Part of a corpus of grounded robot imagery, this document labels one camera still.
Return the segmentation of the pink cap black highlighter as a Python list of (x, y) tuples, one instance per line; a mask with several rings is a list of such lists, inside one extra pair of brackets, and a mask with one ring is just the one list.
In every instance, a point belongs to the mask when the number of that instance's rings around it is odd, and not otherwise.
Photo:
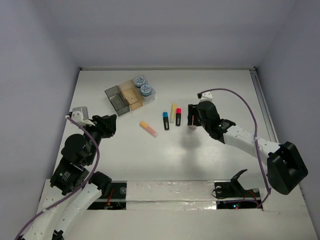
[(180, 126), (181, 125), (181, 116), (182, 116), (182, 109), (177, 108), (175, 113), (175, 125)]

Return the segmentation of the orange pastel highlighter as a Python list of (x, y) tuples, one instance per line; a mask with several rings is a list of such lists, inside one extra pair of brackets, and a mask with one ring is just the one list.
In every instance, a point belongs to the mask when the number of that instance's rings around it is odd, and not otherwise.
[(149, 133), (152, 137), (157, 138), (158, 137), (158, 133), (152, 128), (150, 127), (146, 122), (141, 121), (139, 123), (140, 127), (143, 128), (147, 133)]

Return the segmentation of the blue cap black highlighter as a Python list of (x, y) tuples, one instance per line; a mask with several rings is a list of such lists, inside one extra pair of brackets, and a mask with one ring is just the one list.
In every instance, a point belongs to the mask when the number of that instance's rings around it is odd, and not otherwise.
[(168, 131), (170, 129), (170, 123), (169, 123), (168, 113), (166, 111), (162, 113), (162, 119), (163, 119), (164, 130)]

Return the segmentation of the blue white slime jar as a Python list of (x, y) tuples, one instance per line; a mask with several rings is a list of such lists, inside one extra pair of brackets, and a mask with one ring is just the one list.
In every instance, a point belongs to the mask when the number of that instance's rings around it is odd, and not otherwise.
[(144, 76), (137, 76), (134, 79), (133, 83), (136, 88), (140, 89), (142, 86), (147, 85), (148, 81), (146, 80), (146, 78)]

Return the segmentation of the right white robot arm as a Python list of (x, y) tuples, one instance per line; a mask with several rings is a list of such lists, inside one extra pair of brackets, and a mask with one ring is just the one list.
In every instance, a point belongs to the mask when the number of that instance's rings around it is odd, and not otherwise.
[(255, 120), (254, 133), (249, 133), (220, 118), (211, 101), (189, 104), (187, 112), (188, 126), (201, 126), (212, 139), (257, 158), (264, 183), (276, 192), (288, 195), (309, 174), (298, 148), (289, 141), (280, 144), (259, 138)]

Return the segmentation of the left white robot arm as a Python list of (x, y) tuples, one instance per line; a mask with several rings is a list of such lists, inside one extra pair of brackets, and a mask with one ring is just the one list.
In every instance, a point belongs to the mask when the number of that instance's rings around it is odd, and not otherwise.
[(87, 208), (110, 194), (111, 178), (96, 168), (99, 144), (115, 135), (117, 116), (85, 118), (81, 110), (73, 110), (65, 118), (83, 134), (65, 140), (40, 210), (22, 227), (17, 240), (65, 240)]

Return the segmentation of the grey translucent bin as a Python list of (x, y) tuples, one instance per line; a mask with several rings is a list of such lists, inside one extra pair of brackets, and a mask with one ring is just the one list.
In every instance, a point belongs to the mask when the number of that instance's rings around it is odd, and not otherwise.
[(108, 88), (104, 92), (119, 117), (130, 111), (129, 103), (118, 85)]

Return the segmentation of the amber translucent bin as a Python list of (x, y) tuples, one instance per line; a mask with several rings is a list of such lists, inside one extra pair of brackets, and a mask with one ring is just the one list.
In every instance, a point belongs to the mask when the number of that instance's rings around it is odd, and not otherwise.
[(128, 80), (118, 85), (124, 98), (129, 104), (131, 111), (136, 110), (144, 105), (142, 95), (139, 93), (132, 80)]

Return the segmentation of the yellow pastel highlighter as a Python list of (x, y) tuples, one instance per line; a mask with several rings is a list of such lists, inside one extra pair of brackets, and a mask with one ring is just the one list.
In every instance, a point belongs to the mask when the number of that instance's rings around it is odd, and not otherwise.
[(170, 118), (169, 118), (169, 122), (171, 124), (173, 124), (175, 122), (176, 119), (176, 110), (177, 110), (177, 104), (173, 103), (171, 105), (171, 111), (170, 111)]

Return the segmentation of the clear plastic bin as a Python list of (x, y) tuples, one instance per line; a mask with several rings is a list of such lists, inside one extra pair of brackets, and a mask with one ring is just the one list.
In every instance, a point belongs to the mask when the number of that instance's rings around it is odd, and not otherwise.
[(156, 91), (152, 88), (152, 95), (148, 96), (148, 97), (143, 97), (142, 96), (142, 99), (143, 99), (143, 104), (146, 105), (152, 101), (154, 101), (156, 99)]

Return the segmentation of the silver tape strip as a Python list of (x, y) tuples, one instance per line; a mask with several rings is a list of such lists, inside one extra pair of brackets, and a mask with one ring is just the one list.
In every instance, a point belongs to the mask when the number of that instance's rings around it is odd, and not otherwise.
[(130, 211), (216, 210), (214, 181), (128, 181), (126, 209)]

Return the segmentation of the white foam front board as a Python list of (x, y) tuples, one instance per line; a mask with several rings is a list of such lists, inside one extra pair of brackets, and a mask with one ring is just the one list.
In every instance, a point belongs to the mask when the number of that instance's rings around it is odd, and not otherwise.
[(315, 240), (300, 190), (262, 209), (87, 210), (66, 240)]

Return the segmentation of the aluminium rail right edge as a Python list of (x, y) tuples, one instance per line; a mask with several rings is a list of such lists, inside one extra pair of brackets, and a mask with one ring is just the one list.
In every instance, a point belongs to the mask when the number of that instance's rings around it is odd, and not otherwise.
[(279, 139), (278, 139), (271, 115), (270, 115), (270, 111), (267, 106), (267, 102), (266, 102), (266, 99), (265, 99), (265, 96), (264, 96), (264, 93), (262, 90), (262, 86), (261, 86), (261, 83), (259, 80), (257, 69), (254, 67), (254, 68), (250, 69), (249, 72), (250, 72), (250, 76), (252, 79), (252, 83), (253, 83), (256, 95), (257, 95), (257, 99), (258, 99), (259, 106), (260, 106), (260, 109), (262, 112), (262, 116), (263, 116), (263, 119), (264, 119), (264, 122), (266, 125), (268, 136), (272, 142), (278, 143)]

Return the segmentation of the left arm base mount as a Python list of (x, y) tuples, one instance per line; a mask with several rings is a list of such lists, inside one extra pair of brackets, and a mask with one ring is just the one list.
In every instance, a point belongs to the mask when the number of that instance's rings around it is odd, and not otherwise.
[(125, 210), (127, 196), (127, 182), (113, 181), (107, 196), (101, 196), (94, 201), (88, 210)]

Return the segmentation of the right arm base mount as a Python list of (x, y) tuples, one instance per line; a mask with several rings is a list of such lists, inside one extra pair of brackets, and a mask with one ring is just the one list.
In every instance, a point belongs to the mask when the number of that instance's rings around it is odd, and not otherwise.
[(247, 169), (242, 169), (230, 180), (216, 181), (211, 195), (216, 199), (217, 210), (262, 209), (260, 190), (244, 189), (239, 177)]

